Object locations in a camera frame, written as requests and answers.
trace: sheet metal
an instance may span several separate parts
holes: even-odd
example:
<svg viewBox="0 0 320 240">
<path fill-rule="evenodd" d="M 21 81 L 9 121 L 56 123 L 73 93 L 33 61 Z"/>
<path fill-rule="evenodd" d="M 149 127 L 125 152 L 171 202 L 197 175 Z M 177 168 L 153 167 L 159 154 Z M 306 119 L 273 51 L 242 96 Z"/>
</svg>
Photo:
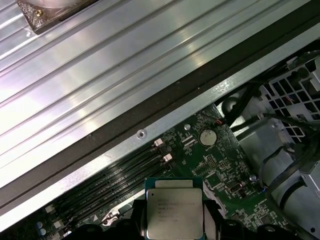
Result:
<svg viewBox="0 0 320 240">
<path fill-rule="evenodd" d="M 36 35 L 2 0 L 0 188 L 307 2 L 101 0 Z"/>
<path fill-rule="evenodd" d="M 74 188 L 84 180 L 97 174 L 108 165 L 123 158 L 127 154 L 127 152 L 133 152 L 138 148 L 141 148 L 143 145 L 150 142 L 152 139 L 155 139 L 163 132 L 174 127 L 176 124 L 200 111 L 209 104 L 214 103 L 221 96 L 238 88 L 250 79 L 272 67 L 276 62 L 281 61 L 286 57 L 294 54 L 296 51 L 300 50 L 319 37 L 320 23 L 310 28 L 306 32 L 298 35 L 286 44 L 280 46 L 276 50 L 260 58 L 259 60 L 255 61 L 254 63 L 248 65 L 239 72 L 231 75 L 215 87 L 212 87 L 211 89 L 205 91 L 191 101 L 187 102 L 186 104 L 180 106 L 179 108 L 155 121 L 151 125 L 147 126 L 144 129 L 147 132 L 146 138 L 141 140 L 138 139 L 136 135 L 131 136 L 117 146 L 106 151 L 101 156 L 95 158 L 94 160 L 72 172 L 68 176 L 52 184 L 45 190 L 19 204 L 17 207 L 0 215 L 0 232 L 15 224 L 19 220 L 25 218 L 42 206 L 50 203 L 52 200 L 67 192 L 68 190 Z M 190 64 L 190 62 L 187 62 L 185 65 L 182 65 L 180 67 L 188 68 Z"/>
</svg>

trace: ram slot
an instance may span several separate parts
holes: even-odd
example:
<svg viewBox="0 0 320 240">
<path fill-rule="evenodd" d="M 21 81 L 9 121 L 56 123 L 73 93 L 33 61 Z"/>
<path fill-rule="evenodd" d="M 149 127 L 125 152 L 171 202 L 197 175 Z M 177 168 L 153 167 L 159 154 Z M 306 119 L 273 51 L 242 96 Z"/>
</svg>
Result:
<svg viewBox="0 0 320 240">
<path fill-rule="evenodd" d="M 132 163 L 132 161 L 150 158 L 152 155 L 154 155 L 157 152 L 158 152 L 157 148 L 148 146 L 130 154 L 129 156 L 117 161 L 112 166 L 107 167 L 105 170 L 101 171 L 100 173 L 86 180 L 85 182 L 75 187 L 74 189 L 68 191 L 63 196 L 59 197 L 59 199 L 54 205 L 62 206 L 65 203 L 76 199 L 79 195 L 86 193 L 92 187 L 95 187 L 99 185 L 99 183 L 104 182 L 104 179 L 106 178 L 106 176 L 108 178 L 109 176 L 112 176 L 115 173 L 121 171 L 121 169 L 126 169 Z"/>
<path fill-rule="evenodd" d="M 101 199 L 101 197 L 107 195 L 110 191 L 113 191 L 117 187 L 121 186 L 126 180 L 134 178 L 137 174 L 140 174 L 142 171 L 147 170 L 153 165 L 159 164 L 160 157 L 161 156 L 158 155 L 152 159 L 141 161 L 138 165 L 135 165 L 134 168 L 117 174 L 112 178 L 112 180 L 110 179 L 106 181 L 103 186 L 99 186 L 99 188 L 95 188 L 93 191 L 90 191 L 90 194 L 86 195 L 84 198 L 80 198 L 78 201 L 75 200 L 71 205 L 59 207 L 58 211 L 65 215 L 85 208 L 86 206 Z"/>
<path fill-rule="evenodd" d="M 78 205 L 79 202 L 84 201 L 87 198 L 90 198 L 92 195 L 94 195 L 96 192 L 99 192 L 101 189 L 104 189 L 106 187 L 109 188 L 108 186 L 110 186 L 113 182 L 117 182 L 121 176 L 124 176 L 126 173 L 130 171 L 134 171 L 134 169 L 139 168 L 139 166 L 145 163 L 159 158 L 160 155 L 157 154 L 157 152 L 149 152 L 149 154 L 145 154 L 139 159 L 134 158 L 126 165 L 123 165 L 119 168 L 114 168 L 114 172 L 112 172 L 110 175 L 105 176 L 105 178 L 101 179 L 95 185 L 92 185 L 87 189 L 78 192 L 73 196 L 73 198 L 66 199 L 65 202 L 61 203 L 57 207 L 57 209 L 60 209 L 62 212 L 64 212 L 66 209 L 71 208 L 73 205 Z"/>
<path fill-rule="evenodd" d="M 112 196 L 117 193 L 118 189 L 125 186 L 126 183 L 134 178 L 137 178 L 139 175 L 143 174 L 148 169 L 153 168 L 154 166 L 160 165 L 161 157 L 157 156 L 153 159 L 145 161 L 145 163 L 138 165 L 134 169 L 126 172 L 125 174 L 118 174 L 114 181 L 109 182 L 107 186 L 99 188 L 97 191 L 93 192 L 83 201 L 78 201 L 74 206 L 58 210 L 62 216 L 67 216 L 68 219 L 71 215 L 74 215 L 76 212 L 80 212 L 82 209 L 87 208 L 105 199 L 105 196 Z"/>
<path fill-rule="evenodd" d="M 139 179 L 133 181 L 133 184 L 129 184 L 124 188 L 121 188 L 121 191 L 119 191 L 117 194 L 112 194 L 111 196 L 107 196 L 107 198 L 103 198 L 103 201 L 100 204 L 94 204 L 87 209 L 78 212 L 76 215 L 70 218 L 73 219 L 73 223 L 78 223 L 81 220 L 84 220 L 85 218 L 89 217 L 96 211 L 100 210 L 104 206 L 107 206 L 108 204 L 111 204 L 116 199 L 121 198 L 122 196 L 128 194 L 129 192 L 135 190 L 136 188 L 141 188 L 144 184 L 145 178 L 150 177 L 157 177 L 160 176 L 166 168 L 164 166 L 160 167 L 154 167 L 152 171 L 144 172 L 144 174 L 141 174 Z"/>
</svg>

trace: motherboard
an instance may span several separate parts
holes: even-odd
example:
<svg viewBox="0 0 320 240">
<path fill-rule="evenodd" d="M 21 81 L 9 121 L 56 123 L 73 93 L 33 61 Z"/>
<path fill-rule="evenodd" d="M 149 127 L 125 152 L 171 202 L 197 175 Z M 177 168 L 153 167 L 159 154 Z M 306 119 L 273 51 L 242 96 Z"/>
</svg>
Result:
<svg viewBox="0 0 320 240">
<path fill-rule="evenodd" d="M 25 240 L 60 240 L 84 224 L 107 229 L 130 212 L 135 198 L 144 197 L 150 177 L 201 177 L 206 197 L 220 204 L 226 218 L 253 231 L 263 224 L 286 226 L 268 207 L 248 157 L 210 105 L 38 210 L 7 239 L 21 239 L 21 231 Z"/>
</svg>

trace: screw hole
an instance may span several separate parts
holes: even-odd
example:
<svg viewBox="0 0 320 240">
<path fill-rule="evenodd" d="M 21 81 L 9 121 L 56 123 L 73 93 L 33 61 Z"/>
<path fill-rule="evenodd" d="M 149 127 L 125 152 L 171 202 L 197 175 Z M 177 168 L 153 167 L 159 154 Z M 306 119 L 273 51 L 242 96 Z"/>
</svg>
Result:
<svg viewBox="0 0 320 240">
<path fill-rule="evenodd" d="M 145 130 L 139 130 L 137 133 L 136 133 L 136 137 L 138 139 L 145 139 L 147 137 L 147 132 Z"/>
</svg>

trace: chip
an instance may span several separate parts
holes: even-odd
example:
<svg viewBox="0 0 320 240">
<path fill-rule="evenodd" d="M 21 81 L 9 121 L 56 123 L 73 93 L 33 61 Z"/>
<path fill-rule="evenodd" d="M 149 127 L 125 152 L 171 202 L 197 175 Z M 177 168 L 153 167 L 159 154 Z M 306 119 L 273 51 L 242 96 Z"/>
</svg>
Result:
<svg viewBox="0 0 320 240">
<path fill-rule="evenodd" d="M 271 224 L 272 223 L 272 220 L 268 215 L 263 216 L 260 220 L 263 224 Z"/>
</svg>

